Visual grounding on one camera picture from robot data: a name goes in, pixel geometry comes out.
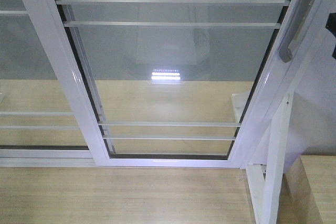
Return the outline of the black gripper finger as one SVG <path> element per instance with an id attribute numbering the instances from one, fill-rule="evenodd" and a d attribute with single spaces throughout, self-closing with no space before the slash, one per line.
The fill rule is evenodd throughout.
<path id="1" fill-rule="evenodd" d="M 336 37 L 336 13 L 330 13 L 327 19 L 327 23 L 325 25 L 326 29 Z"/>

